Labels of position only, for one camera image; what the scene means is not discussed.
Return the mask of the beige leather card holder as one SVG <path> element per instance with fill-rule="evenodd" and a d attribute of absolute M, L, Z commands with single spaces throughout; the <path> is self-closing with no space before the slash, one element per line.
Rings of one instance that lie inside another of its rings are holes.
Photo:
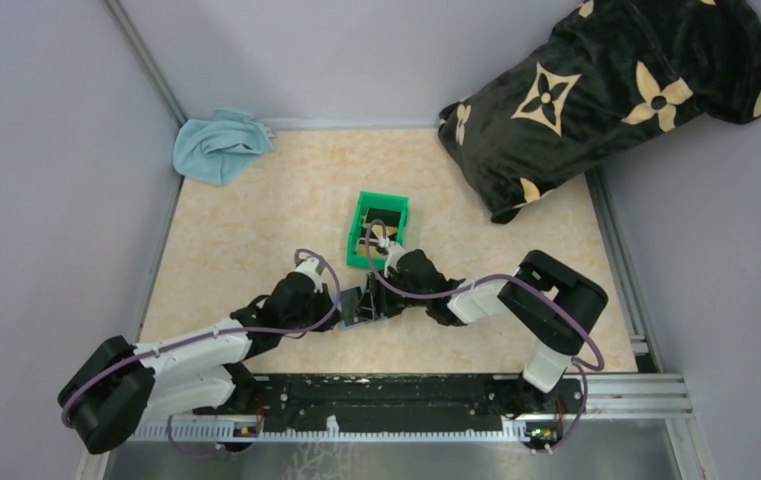
<path fill-rule="evenodd" d="M 380 307 L 375 305 L 372 292 L 368 290 L 366 287 L 361 287 L 361 288 L 362 288 L 362 297 L 358 306 L 357 320 L 353 323 L 350 323 L 350 322 L 343 323 L 341 321 L 341 313 L 340 313 L 340 320 L 338 322 L 338 328 L 340 330 L 348 330 L 348 329 L 365 326 L 371 323 L 389 319 L 389 315 L 385 311 L 383 311 Z"/>

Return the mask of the dark grey credit card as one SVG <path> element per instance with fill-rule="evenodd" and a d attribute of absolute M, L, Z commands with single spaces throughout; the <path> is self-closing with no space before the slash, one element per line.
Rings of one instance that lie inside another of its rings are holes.
<path fill-rule="evenodd" d="M 370 232 L 372 238 L 380 238 L 381 234 L 386 232 L 386 237 L 395 240 L 399 231 L 401 212 L 380 208 L 368 208 L 363 214 L 362 219 L 363 234 Z M 371 227 L 371 224 L 374 221 L 382 223 L 382 225 L 379 225 L 378 233 L 376 233 Z"/>

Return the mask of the green plastic bin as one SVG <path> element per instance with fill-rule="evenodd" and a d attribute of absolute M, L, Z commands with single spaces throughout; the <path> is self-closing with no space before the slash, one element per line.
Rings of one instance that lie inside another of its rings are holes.
<path fill-rule="evenodd" d="M 368 269 L 369 258 L 367 257 L 367 253 L 370 253 L 374 267 L 377 270 L 382 270 L 384 267 L 384 256 L 378 250 L 378 247 L 384 240 L 389 238 L 386 237 L 386 232 L 383 232 L 380 238 L 372 238 L 370 232 L 363 234 L 362 217 L 368 208 L 380 208 L 401 212 L 399 231 L 396 239 L 392 241 L 402 245 L 404 243 L 404 232 L 408 220 L 409 200 L 405 196 L 368 191 L 362 191 L 359 194 L 356 211 L 348 234 L 346 263 L 351 267 Z M 379 221 L 374 221 L 371 224 L 372 229 L 376 233 L 379 232 L 379 225 L 382 225 Z"/>

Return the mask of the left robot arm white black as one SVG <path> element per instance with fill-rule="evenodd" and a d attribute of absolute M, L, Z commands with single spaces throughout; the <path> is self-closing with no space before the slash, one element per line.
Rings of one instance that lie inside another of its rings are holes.
<path fill-rule="evenodd" d="M 276 348 L 286 335 L 330 328 L 338 318 L 337 292 L 293 271 L 271 293 L 208 328 L 150 344 L 110 337 L 58 394 L 62 422 L 98 454 L 149 420 L 222 406 L 244 413 L 256 388 L 243 361 Z"/>

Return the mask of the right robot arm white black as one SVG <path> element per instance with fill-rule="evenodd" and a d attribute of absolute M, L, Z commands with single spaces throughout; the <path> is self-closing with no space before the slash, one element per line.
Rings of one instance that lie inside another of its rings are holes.
<path fill-rule="evenodd" d="M 421 307 L 443 326 L 462 327 L 513 315 L 537 339 L 522 370 L 519 398 L 532 412 L 558 398 L 557 383 L 576 360 L 608 304 L 602 287 L 549 254 L 533 250 L 508 274 L 455 280 L 421 249 L 395 252 L 371 272 L 359 301 L 361 319 L 386 319 Z"/>

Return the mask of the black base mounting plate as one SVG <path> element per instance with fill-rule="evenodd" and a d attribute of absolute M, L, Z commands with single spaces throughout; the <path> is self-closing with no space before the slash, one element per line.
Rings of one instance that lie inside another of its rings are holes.
<path fill-rule="evenodd" d="M 563 379 L 549 393 L 517 375 L 268 374 L 240 387 L 224 405 L 196 415 L 261 415 L 267 433 L 310 433 L 334 418 L 344 433 L 497 432 L 504 421 L 575 414 L 581 383 Z"/>

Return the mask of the light blue cloth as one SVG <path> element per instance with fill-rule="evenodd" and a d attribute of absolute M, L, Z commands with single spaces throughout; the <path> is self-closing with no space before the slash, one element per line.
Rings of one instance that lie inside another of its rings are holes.
<path fill-rule="evenodd" d="M 261 155 L 271 152 L 275 137 L 253 114 L 217 109 L 211 120 L 190 119 L 180 127 L 172 165 L 188 179 L 225 186 Z"/>

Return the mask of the black floral pillow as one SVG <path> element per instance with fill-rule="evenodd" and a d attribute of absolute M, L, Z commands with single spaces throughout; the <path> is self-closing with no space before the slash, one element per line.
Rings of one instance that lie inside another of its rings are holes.
<path fill-rule="evenodd" d="M 709 115 L 761 117 L 761 21 L 744 1 L 585 1 L 548 40 L 446 106 L 438 139 L 496 224 Z"/>

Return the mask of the aluminium rail frame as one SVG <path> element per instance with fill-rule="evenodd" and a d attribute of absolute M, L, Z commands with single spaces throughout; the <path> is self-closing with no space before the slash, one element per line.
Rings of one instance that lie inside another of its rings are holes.
<path fill-rule="evenodd" d="M 259 441 L 515 441 L 553 444 L 583 420 L 692 414 L 671 374 L 570 374 L 542 393 L 510 375 L 272 374 L 229 383 L 211 405 L 201 381 L 159 397 L 148 375 L 82 400 L 72 423 L 93 453 L 129 439 Z"/>

